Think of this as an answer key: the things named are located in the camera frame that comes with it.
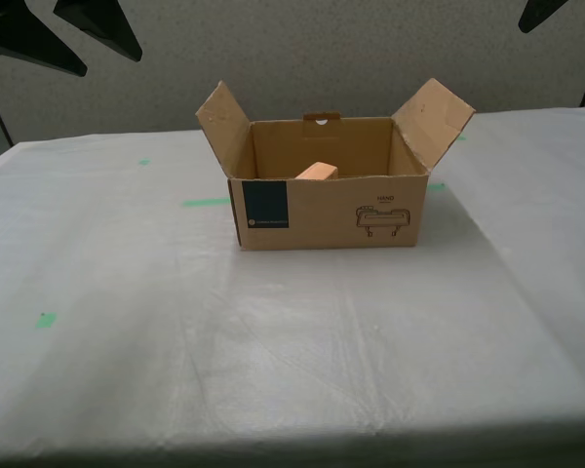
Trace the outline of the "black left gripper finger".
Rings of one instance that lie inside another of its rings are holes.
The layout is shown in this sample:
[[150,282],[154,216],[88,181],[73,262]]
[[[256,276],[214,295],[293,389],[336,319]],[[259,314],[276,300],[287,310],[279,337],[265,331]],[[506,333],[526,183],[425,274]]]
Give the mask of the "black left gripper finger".
[[77,77],[87,65],[28,9],[24,1],[0,1],[0,55]]
[[119,55],[141,60],[142,48],[117,0],[58,0],[53,13]]

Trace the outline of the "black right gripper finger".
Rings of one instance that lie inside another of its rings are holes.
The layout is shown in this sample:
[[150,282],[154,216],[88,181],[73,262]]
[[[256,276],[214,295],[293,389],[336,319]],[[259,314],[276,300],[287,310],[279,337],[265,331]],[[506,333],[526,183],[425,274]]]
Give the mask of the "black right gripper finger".
[[519,19],[522,33],[529,33],[555,14],[567,0],[528,0]]

